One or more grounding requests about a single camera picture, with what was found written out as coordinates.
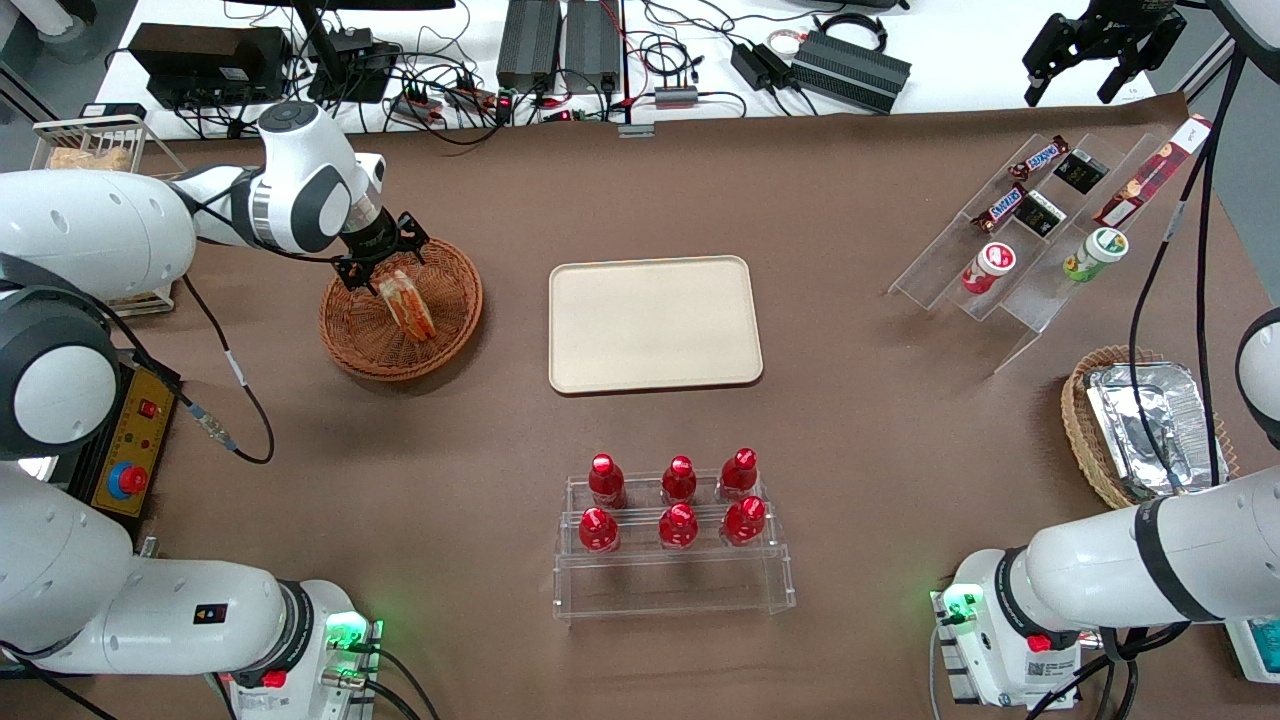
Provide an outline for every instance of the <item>green led light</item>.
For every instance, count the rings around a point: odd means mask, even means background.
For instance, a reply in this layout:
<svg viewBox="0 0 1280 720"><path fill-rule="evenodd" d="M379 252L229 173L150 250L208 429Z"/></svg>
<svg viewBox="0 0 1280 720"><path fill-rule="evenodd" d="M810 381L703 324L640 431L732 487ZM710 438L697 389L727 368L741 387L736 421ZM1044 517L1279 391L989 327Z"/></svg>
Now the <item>green led light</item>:
<svg viewBox="0 0 1280 720"><path fill-rule="evenodd" d="M364 642L367 633L369 620L353 610L330 615L325 623L325 639L337 647Z"/></svg>
<svg viewBox="0 0 1280 720"><path fill-rule="evenodd" d="M982 587L970 583L960 583L942 591L942 603L951 615L973 618L977 615L977 605L982 602Z"/></svg>

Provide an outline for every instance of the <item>red bottle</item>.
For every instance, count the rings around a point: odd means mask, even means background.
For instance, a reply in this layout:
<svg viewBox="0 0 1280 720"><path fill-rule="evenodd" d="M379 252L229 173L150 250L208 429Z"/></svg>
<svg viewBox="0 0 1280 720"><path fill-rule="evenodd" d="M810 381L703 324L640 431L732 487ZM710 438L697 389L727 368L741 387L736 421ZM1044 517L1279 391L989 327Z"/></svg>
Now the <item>red bottle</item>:
<svg viewBox="0 0 1280 720"><path fill-rule="evenodd" d="M754 495L735 502L728 507L728 512L724 512L721 538L735 547L751 542L755 536L764 532L764 501Z"/></svg>
<svg viewBox="0 0 1280 720"><path fill-rule="evenodd" d="M599 507L588 507L577 525L577 539L590 552L613 552L622 544L618 521Z"/></svg>
<svg viewBox="0 0 1280 720"><path fill-rule="evenodd" d="M751 495L751 488L755 487L755 478L759 475L755 470L755 451L750 447L744 447L733 454L733 457L724 462L724 468L721 470L721 479L716 483L716 497L723 500L724 502L735 502L742 500L748 495Z"/></svg>
<svg viewBox="0 0 1280 720"><path fill-rule="evenodd" d="M671 466L662 474L662 500L667 505L677 502L690 502L694 500L694 491L698 489L698 475L694 474L694 464L684 455L671 459Z"/></svg>
<svg viewBox="0 0 1280 720"><path fill-rule="evenodd" d="M694 509L677 502L658 519L658 539L667 550L684 550L698 537L698 516Z"/></svg>
<svg viewBox="0 0 1280 720"><path fill-rule="evenodd" d="M591 488L591 498L600 507L622 510L627 506L627 486L622 478L622 468L605 454L591 460L591 471L586 475Z"/></svg>

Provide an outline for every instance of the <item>power supply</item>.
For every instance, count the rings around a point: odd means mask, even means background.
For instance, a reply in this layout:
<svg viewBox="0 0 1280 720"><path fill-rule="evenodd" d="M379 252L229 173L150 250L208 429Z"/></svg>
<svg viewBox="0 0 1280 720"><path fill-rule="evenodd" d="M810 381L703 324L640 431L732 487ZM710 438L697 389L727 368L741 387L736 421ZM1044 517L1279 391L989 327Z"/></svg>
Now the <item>power supply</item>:
<svg viewBox="0 0 1280 720"><path fill-rule="evenodd" d="M221 28L142 23L128 46L147 72L147 91L166 109L201 97L212 105L270 102L284 96L293 49L278 27Z"/></svg>
<svg viewBox="0 0 1280 720"><path fill-rule="evenodd" d="M911 64L810 32L791 60L800 87L887 115L911 74Z"/></svg>
<svg viewBox="0 0 1280 720"><path fill-rule="evenodd" d="M511 0L498 50L498 85L531 92L550 90L559 58L561 12L558 0Z"/></svg>
<svg viewBox="0 0 1280 720"><path fill-rule="evenodd" d="M614 19L618 0L568 0L564 15L564 86L570 92L622 88L622 36Z"/></svg>

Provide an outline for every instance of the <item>metal rack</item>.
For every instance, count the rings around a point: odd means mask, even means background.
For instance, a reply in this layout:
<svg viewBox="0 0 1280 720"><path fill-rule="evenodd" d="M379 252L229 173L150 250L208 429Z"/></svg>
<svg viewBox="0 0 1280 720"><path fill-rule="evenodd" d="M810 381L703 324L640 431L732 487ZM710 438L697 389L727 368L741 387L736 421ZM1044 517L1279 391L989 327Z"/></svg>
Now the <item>metal rack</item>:
<svg viewBox="0 0 1280 720"><path fill-rule="evenodd" d="M109 115L36 123L32 131L40 138L31 169L88 168L138 173L147 143L159 147L173 163L174 170L155 177L172 177L187 172L187 165L156 137L137 115ZM120 315L146 315L173 310L173 284L109 302Z"/></svg>

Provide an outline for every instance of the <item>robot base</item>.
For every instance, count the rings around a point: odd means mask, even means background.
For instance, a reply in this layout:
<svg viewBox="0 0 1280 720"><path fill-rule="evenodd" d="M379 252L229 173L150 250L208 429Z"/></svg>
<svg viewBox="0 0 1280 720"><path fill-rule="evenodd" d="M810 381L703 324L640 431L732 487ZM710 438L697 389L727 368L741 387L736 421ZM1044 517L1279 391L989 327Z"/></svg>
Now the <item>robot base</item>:
<svg viewBox="0 0 1280 720"><path fill-rule="evenodd" d="M279 688L243 688L229 683L232 707L239 720L367 720L372 705L361 691L320 684L326 670L369 670L369 657L333 650L332 641L376 642L375 623L356 612L351 598L326 580L305 580L302 589L311 597L315 620L311 641L298 664Z"/></svg>
<svg viewBox="0 0 1280 720"><path fill-rule="evenodd" d="M1001 550L979 550L966 557L952 585L943 592L942 602L943 606L964 603L966 596L974 601L968 605L968 611L973 612L969 621L950 629L955 632L956 650L978 698L984 705L1030 708L1079 669L1080 644L1047 652L1032 652L1027 647L1027 639L1009 624L996 600L996 568L1004 556ZM1073 692L1048 708L1068 710L1074 705Z"/></svg>

